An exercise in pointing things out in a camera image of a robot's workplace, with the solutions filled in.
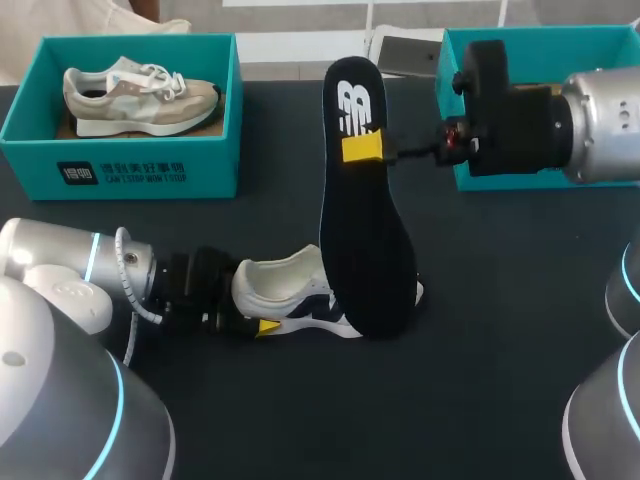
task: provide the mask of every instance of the blue light ring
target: blue light ring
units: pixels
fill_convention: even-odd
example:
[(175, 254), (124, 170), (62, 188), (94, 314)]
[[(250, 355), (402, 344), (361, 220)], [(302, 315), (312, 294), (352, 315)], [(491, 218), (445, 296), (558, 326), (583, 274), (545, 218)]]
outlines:
[(116, 377), (118, 379), (118, 406), (116, 408), (116, 416), (113, 420), (113, 426), (111, 427), (111, 432), (109, 432), (107, 441), (104, 444), (100, 455), (98, 455), (97, 460), (91, 467), (91, 470), (89, 470), (89, 473), (85, 475), (84, 480), (93, 480), (93, 478), (98, 473), (98, 470), (100, 470), (100, 468), (104, 464), (105, 460), (109, 456), (109, 453), (111, 452), (111, 448), (113, 448), (113, 443), (116, 440), (118, 430), (120, 430), (120, 423), (122, 422), (122, 411), (124, 410), (124, 384), (122, 382), (122, 374), (120, 373), (120, 367), (118, 367), (118, 364), (116, 363), (113, 356), (109, 352), (107, 352), (107, 354), (109, 355), (109, 358), (113, 363), (113, 368), (116, 370)]

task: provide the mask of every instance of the shoe lace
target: shoe lace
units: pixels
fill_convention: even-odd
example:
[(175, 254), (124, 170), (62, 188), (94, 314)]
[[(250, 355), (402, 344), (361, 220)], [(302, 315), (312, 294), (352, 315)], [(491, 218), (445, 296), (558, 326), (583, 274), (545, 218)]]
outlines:
[(147, 63), (140, 67), (140, 71), (149, 73), (149, 82), (156, 78), (162, 81), (162, 83), (157, 86), (140, 89), (142, 93), (164, 92), (165, 100), (171, 102), (176, 96), (181, 95), (187, 89), (182, 75), (176, 72), (173, 72), (173, 75), (169, 75), (167, 69), (160, 65)]

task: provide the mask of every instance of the logo on box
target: logo on box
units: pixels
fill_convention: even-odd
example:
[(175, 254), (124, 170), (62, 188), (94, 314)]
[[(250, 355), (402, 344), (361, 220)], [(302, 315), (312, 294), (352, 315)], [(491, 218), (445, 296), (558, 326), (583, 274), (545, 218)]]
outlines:
[(58, 162), (58, 169), (67, 185), (98, 184), (98, 177), (89, 162)]

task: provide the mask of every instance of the shoe tongue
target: shoe tongue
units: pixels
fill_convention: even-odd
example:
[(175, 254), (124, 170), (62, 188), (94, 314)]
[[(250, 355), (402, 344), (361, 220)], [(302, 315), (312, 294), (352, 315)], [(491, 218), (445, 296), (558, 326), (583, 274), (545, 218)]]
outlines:
[(164, 80), (160, 80), (157, 77), (152, 80), (148, 75), (123, 70), (112, 70), (107, 74), (107, 92), (113, 90), (118, 82), (121, 81), (139, 85), (143, 88), (160, 87), (165, 83)]

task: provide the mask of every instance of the new balance logo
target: new balance logo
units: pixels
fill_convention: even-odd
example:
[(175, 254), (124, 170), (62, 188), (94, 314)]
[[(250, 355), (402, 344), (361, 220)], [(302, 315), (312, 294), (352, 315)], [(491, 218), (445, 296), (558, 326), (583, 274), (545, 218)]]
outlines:
[(300, 305), (294, 308), (287, 318), (311, 317), (315, 320), (325, 320), (327, 322), (337, 322), (342, 318), (342, 310), (331, 296), (319, 294), (309, 295)]
[(345, 114), (340, 117), (340, 131), (357, 137), (371, 133), (366, 125), (371, 123), (371, 98), (362, 86), (351, 85), (346, 80), (338, 83), (338, 108)]

